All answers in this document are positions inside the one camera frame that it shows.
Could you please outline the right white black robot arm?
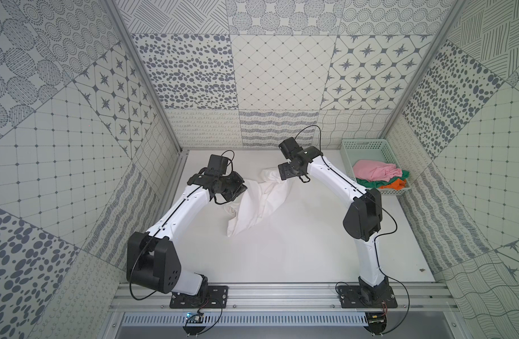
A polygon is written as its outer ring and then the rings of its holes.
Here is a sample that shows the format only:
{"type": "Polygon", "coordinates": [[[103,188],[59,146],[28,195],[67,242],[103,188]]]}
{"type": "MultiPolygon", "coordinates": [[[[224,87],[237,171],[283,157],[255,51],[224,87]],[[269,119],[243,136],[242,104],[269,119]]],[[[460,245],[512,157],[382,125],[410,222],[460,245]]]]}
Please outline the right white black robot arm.
{"type": "Polygon", "coordinates": [[[350,179],[324,158],[323,152],[314,146],[301,147],[294,138],[279,144],[286,162],[279,165],[281,179],[298,177],[303,183],[313,177],[320,180],[348,207],[342,225],[354,238],[360,276],[358,283],[361,302],[373,306],[383,294],[389,294],[389,282],[380,269],[375,238],[381,229],[382,196],[377,189],[366,189],[350,179]]]}

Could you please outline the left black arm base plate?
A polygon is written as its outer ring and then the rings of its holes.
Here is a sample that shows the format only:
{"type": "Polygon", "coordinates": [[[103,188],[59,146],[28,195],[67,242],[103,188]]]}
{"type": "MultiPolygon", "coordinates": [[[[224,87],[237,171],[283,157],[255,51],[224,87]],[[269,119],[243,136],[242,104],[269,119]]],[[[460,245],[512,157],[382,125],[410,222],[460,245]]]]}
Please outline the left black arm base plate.
{"type": "Polygon", "coordinates": [[[171,309],[225,309],[228,285],[207,285],[196,295],[176,293],[170,301],[171,309]]]}

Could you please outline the white t-shirt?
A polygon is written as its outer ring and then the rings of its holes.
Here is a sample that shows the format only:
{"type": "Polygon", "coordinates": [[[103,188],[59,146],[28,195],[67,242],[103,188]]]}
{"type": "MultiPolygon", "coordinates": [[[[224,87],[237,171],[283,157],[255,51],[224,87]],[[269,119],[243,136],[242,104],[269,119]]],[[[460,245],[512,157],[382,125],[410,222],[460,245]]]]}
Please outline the white t-shirt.
{"type": "Polygon", "coordinates": [[[263,169],[260,181],[246,179],[246,191],[234,202],[225,205],[224,210],[232,217],[228,222],[226,235],[236,236],[260,224],[276,212],[289,197],[291,183],[283,180],[278,168],[263,169]]]}

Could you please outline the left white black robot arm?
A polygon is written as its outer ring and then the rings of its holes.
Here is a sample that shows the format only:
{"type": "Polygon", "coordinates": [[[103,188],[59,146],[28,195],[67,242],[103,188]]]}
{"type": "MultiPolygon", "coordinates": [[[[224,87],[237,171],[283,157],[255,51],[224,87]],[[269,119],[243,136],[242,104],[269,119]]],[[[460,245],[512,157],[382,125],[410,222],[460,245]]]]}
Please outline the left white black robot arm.
{"type": "Polygon", "coordinates": [[[177,239],[218,195],[228,203],[247,189],[245,180],[235,171],[229,175],[193,175],[180,198],[159,221],[147,231],[130,236],[126,268],[129,287],[139,285],[163,294],[204,299],[208,278],[183,268],[176,249],[177,239]]]}

